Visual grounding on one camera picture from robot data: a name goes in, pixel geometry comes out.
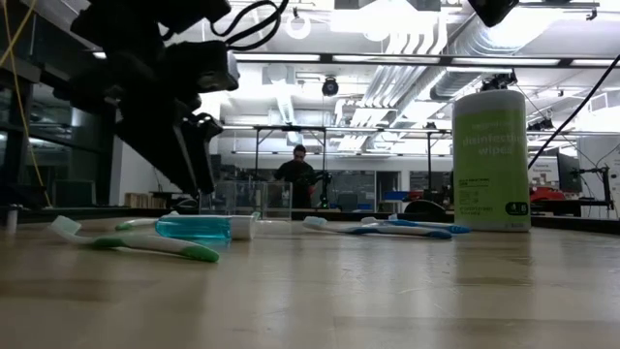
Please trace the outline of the black computer monitor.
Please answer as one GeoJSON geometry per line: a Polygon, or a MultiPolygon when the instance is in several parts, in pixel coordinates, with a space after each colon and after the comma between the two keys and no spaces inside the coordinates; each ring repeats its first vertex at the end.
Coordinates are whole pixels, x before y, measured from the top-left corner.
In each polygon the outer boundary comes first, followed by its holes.
{"type": "Polygon", "coordinates": [[[581,193],[582,184],[579,161],[574,157],[561,153],[558,153],[556,158],[560,190],[568,193],[581,193]]]}

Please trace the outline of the person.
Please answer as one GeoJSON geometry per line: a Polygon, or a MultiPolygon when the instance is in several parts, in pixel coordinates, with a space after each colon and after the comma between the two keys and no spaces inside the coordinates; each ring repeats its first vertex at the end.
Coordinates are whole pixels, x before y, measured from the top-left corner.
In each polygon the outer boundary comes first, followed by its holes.
{"type": "Polygon", "coordinates": [[[282,164],[275,172],[276,180],[284,180],[292,185],[292,207],[309,208],[314,185],[311,178],[314,168],[305,161],[306,148],[298,144],[293,151],[294,158],[282,164]]]}

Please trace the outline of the wooden crate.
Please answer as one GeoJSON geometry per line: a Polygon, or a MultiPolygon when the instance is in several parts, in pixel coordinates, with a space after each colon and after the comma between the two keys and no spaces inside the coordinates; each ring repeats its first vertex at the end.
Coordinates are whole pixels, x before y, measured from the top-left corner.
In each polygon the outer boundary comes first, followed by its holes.
{"type": "Polygon", "coordinates": [[[151,194],[126,193],[124,205],[131,208],[166,208],[166,200],[151,194]]]}

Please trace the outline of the blue mouthwash bottle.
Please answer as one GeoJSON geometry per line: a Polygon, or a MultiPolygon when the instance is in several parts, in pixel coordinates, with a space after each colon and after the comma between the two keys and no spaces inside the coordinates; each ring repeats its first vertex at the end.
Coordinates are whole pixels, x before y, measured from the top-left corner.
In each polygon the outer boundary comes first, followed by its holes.
{"type": "Polygon", "coordinates": [[[166,238],[250,240],[257,228],[251,215],[165,215],[155,225],[166,238]]]}

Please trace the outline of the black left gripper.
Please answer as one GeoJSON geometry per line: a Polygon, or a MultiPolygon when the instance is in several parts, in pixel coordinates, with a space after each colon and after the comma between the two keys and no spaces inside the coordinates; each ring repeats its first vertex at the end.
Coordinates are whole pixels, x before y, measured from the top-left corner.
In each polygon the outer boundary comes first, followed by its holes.
{"type": "Polygon", "coordinates": [[[123,118],[135,122],[117,124],[123,142],[181,191],[211,193],[209,143],[223,126],[208,113],[191,114],[200,101],[202,48],[129,46],[105,53],[106,59],[71,77],[66,88],[55,88],[53,96],[83,110],[114,100],[123,118]],[[138,123],[148,117],[158,124],[138,123]],[[183,137],[172,125],[181,120],[183,137]]]}

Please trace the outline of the green disinfecting wipes canister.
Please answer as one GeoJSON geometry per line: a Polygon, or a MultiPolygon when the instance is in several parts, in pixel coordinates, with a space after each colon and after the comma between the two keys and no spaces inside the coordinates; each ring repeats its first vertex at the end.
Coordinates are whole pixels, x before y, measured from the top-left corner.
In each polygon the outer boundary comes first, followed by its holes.
{"type": "Polygon", "coordinates": [[[529,231],[524,96],[489,90],[460,98],[451,133],[454,222],[474,231],[529,231]]]}

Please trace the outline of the clear acrylic organizer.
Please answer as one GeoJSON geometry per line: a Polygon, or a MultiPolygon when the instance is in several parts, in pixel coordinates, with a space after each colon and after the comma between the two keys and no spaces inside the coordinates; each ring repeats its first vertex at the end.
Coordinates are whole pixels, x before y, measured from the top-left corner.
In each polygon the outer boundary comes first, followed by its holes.
{"type": "Polygon", "coordinates": [[[226,180],[210,194],[200,194],[200,214],[251,215],[290,220],[292,186],[281,181],[226,180]]]}

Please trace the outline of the black aluminium table frame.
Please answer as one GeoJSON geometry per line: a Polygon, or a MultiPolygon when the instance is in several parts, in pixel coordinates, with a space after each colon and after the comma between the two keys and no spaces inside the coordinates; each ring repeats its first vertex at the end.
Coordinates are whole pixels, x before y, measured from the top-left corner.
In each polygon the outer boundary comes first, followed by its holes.
{"type": "MultiPolygon", "coordinates": [[[[160,217],[169,213],[168,209],[161,208],[130,208],[130,207],[83,207],[83,208],[46,208],[39,210],[22,209],[18,213],[19,223],[51,222],[57,215],[64,215],[74,220],[124,218],[124,217],[160,217]]],[[[323,217],[329,221],[354,222],[362,217],[374,216],[387,219],[388,213],[360,213],[338,211],[294,211],[291,218],[300,221],[307,215],[323,217]]],[[[424,222],[452,223],[453,214],[428,215],[420,213],[399,213],[401,219],[410,219],[424,222]]],[[[591,219],[568,216],[532,216],[532,228],[546,228],[585,233],[607,234],[620,237],[620,220],[591,219]]]]}

